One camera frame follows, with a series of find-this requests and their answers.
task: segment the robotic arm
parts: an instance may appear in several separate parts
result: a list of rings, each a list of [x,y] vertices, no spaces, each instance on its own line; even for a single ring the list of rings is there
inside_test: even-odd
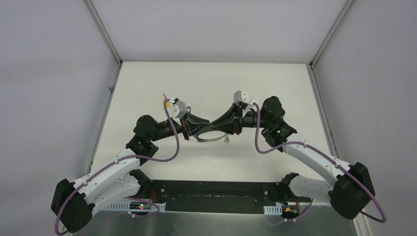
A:
[[[329,203],[343,217],[354,219],[374,200],[375,191],[367,168],[360,163],[351,165],[328,156],[310,145],[306,138],[284,121],[285,111],[275,96],[266,99],[259,108],[246,92],[237,91],[230,109],[213,122],[191,114],[186,104],[178,99],[166,99],[164,109],[168,117],[166,121],[157,122],[149,115],[140,117],[133,130],[135,136],[101,168],[73,182],[64,179],[58,183],[51,206],[57,215],[57,234],[61,234],[57,231],[58,220],[73,233],[83,228],[109,204],[129,196],[145,196],[149,192],[147,183],[150,180],[139,167],[148,160],[166,162],[175,158],[179,151],[178,133],[182,133],[186,140],[194,137],[198,142],[213,142],[224,136],[212,140],[199,136],[211,131],[239,135],[243,128],[256,128],[255,146],[259,153],[277,149],[297,158],[324,178],[325,181],[297,173],[286,175],[277,184],[277,195],[274,196],[281,203],[286,204],[293,196],[305,196]],[[272,149],[259,150],[260,128]],[[177,139],[175,155],[166,160],[152,158],[159,149],[153,142],[170,136]]]

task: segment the white table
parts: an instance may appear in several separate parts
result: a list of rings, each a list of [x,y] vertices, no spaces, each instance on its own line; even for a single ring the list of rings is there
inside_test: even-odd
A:
[[[178,97],[201,118],[224,114],[233,93],[244,90],[261,106],[270,96],[279,97],[285,121],[328,152],[328,146],[304,64],[125,62],[99,141],[92,169],[113,158],[134,136],[136,120],[151,115],[166,120],[163,94]],[[199,143],[180,137],[178,157],[167,163],[148,161],[141,167],[151,179],[201,181],[280,181],[287,173],[322,179],[295,158],[274,151],[258,154],[255,129],[230,136],[230,143]],[[260,135],[261,149],[269,146]],[[176,148],[174,137],[155,142],[155,158],[169,158]]]

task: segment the gray floor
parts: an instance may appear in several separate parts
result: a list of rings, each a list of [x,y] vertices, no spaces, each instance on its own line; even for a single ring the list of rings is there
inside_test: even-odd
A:
[[[279,226],[280,216],[163,212],[152,218],[133,219],[117,211],[102,211],[76,236],[356,236],[353,222],[329,206],[312,206],[295,223]]]

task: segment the white tabletop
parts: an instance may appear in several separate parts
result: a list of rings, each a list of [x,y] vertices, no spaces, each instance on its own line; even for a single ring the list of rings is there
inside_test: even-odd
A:
[[[136,120],[151,115],[166,120],[163,94],[177,97],[191,113],[214,119],[233,102],[233,93],[244,90],[261,106],[270,96],[279,97],[285,121],[328,153],[328,146],[303,64],[125,62],[119,76],[92,169],[113,158],[134,136]],[[255,129],[230,136],[230,142],[199,143],[180,138],[180,152],[167,163],[148,161],[141,166],[151,179],[202,181],[280,181],[287,173],[322,179],[295,158],[274,151],[258,154]],[[261,149],[267,149],[262,135]],[[176,148],[174,137],[155,142],[155,158],[169,158]]]

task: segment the gray wall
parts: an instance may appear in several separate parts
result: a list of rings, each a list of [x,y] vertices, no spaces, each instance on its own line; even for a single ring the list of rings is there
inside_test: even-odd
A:
[[[1,1],[0,35],[0,235],[55,235],[55,185],[83,174],[117,65],[80,0]]]
[[[416,65],[417,1],[359,0],[316,66],[338,151],[368,166],[387,213],[375,236],[417,232]]]

